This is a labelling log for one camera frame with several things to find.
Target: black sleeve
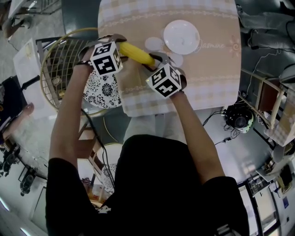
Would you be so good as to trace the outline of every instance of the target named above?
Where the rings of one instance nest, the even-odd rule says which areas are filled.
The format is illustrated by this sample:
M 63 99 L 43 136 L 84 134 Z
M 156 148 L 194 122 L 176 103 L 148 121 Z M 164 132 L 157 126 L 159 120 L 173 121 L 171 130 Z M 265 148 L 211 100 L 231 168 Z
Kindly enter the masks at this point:
M 217 177 L 202 186 L 204 213 L 209 219 L 210 235 L 220 235 L 222 230 L 234 230 L 241 236 L 249 236 L 246 208 L 234 178 Z
M 48 163 L 46 224 L 48 235 L 88 235 L 97 212 L 69 162 L 54 158 Z

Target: black and white marker cube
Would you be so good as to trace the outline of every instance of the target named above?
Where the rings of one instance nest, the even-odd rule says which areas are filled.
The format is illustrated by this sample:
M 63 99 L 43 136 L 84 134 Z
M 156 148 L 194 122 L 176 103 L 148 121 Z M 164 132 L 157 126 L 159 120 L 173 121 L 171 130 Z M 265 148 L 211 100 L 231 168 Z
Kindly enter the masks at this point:
M 181 90 L 180 72 L 170 64 L 166 64 L 157 70 L 146 82 L 152 90 L 164 98 L 168 98 Z
M 95 45 L 90 61 L 100 76 L 115 74 L 123 69 L 115 42 Z

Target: tablecloth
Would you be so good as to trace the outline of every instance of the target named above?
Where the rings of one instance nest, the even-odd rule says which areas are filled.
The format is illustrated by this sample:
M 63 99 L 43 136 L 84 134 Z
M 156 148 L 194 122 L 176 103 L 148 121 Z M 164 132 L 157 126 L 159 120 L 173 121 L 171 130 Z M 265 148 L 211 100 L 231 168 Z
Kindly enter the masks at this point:
M 199 31 L 198 48 L 175 54 L 163 41 L 163 31 L 174 20 L 191 22 Z M 102 0 L 99 36 L 121 34 L 146 52 L 164 52 L 185 71 L 184 90 L 193 109 L 235 103 L 240 81 L 241 44 L 234 0 Z M 124 112 L 130 117 L 175 111 L 146 84 L 142 65 L 132 60 L 116 74 Z

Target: gray floor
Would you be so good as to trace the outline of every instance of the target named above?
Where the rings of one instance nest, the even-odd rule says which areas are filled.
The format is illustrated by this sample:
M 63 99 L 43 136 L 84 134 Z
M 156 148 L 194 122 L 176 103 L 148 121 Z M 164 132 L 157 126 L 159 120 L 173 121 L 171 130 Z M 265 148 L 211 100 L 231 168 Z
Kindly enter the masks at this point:
M 238 4 L 242 5 L 244 11 L 249 14 L 256 14 L 263 11 L 277 11 L 279 1 L 275 0 L 236 0 Z M 0 32 L 0 53 L 3 60 L 0 62 L 1 67 L 1 81 L 8 78 L 11 75 L 15 75 L 12 58 L 15 55 L 15 49 L 7 43 L 7 40 L 3 38 Z M 62 23 L 62 12 L 58 11 L 51 16 L 34 18 L 34 25 L 31 29 L 20 29 L 12 38 L 11 43 L 16 48 L 21 48 L 25 42 L 32 36 L 36 39 L 61 36 L 64 34 L 64 27 Z M 266 55 L 269 52 L 275 52 L 274 50 L 258 49 L 252 50 L 248 47 L 242 48 L 242 67 L 248 70 L 253 70 L 255 63 L 261 55 Z M 295 61 L 294 55 L 291 53 L 282 52 L 280 55 L 274 57 L 269 56 L 262 59 L 259 68 L 273 75 L 279 75 L 283 68 Z M 249 77 L 241 74 L 240 90 L 246 90 L 249 84 Z M 204 121 L 215 109 L 206 109 L 197 111 L 197 115 Z M 116 124 L 117 126 L 109 126 L 109 130 L 112 135 L 122 140 L 124 135 L 124 129 L 128 123 L 128 119 L 119 114 L 109 114 L 107 118 L 107 124 Z M 46 173 L 46 169 L 43 166 L 42 157 L 48 159 L 49 153 L 49 141 L 50 134 L 54 124 L 54 119 L 40 119 L 33 120 L 31 118 L 24 121 L 18 130 L 13 135 L 15 140 L 27 150 L 23 152 L 24 159 L 32 164 L 41 168 L 41 172 Z M 95 124 L 98 127 L 102 139 L 104 142 L 112 142 L 112 139 L 107 136 L 106 131 L 101 129 L 101 118 L 95 119 Z M 213 116 L 208 124 L 205 126 L 208 134 L 213 139 L 214 143 L 223 140 L 230 136 L 229 131 L 223 130 L 224 120 L 221 116 Z M 256 129 L 263 133 L 263 126 L 259 123 L 255 124 Z M 218 155 L 221 160 L 222 166 L 226 175 L 234 177 L 237 182 L 245 180 L 250 172 L 260 167 L 265 159 L 269 156 L 270 150 L 268 145 L 254 132 L 249 131 L 247 134 L 240 134 L 236 139 L 224 144 L 218 144 Z

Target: light gray pants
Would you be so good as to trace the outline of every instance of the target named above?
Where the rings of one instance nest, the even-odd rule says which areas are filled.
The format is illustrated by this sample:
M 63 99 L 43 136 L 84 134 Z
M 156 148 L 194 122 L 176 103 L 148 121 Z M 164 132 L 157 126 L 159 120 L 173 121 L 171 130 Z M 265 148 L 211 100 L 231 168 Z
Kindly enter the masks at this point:
M 287 22 L 294 19 L 292 16 L 272 12 L 250 16 L 240 7 L 237 7 L 237 10 L 243 27 L 257 30 L 252 32 L 252 36 L 248 41 L 249 45 L 295 50 L 295 45 L 288 37 L 286 31 Z M 288 32 L 293 41 L 295 41 L 295 22 L 288 24 Z
M 126 130 L 124 142 L 134 135 L 153 135 L 177 140 L 186 144 L 183 127 L 175 112 L 133 117 Z

